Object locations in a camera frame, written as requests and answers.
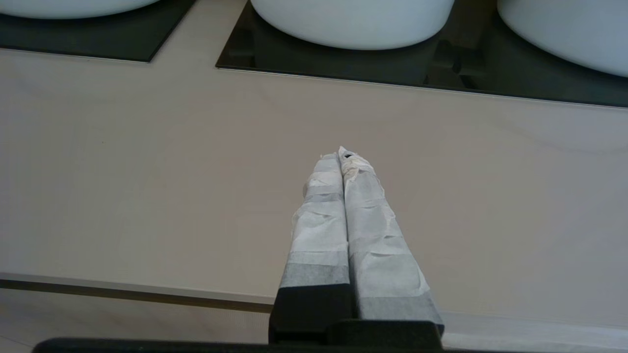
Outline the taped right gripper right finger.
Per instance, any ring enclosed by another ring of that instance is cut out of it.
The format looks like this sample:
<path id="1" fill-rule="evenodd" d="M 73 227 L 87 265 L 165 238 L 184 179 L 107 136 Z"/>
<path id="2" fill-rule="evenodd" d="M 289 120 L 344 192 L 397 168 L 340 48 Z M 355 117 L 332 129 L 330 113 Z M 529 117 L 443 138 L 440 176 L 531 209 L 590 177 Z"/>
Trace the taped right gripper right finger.
<path id="1" fill-rule="evenodd" d="M 413 256 L 373 166 L 356 152 L 339 149 L 347 217 L 351 282 L 362 320 L 445 325 L 430 286 Z"/>

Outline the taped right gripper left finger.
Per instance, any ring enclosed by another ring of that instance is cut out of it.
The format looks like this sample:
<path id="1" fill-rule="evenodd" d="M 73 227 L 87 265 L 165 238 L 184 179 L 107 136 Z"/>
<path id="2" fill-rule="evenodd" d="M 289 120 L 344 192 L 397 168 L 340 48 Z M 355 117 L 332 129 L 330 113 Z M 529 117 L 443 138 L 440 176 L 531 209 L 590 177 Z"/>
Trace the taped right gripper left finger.
<path id="1" fill-rule="evenodd" d="M 339 156 L 332 153 L 317 161 L 292 217 L 269 343 L 323 344 L 328 327 L 353 316 L 343 180 Z"/>

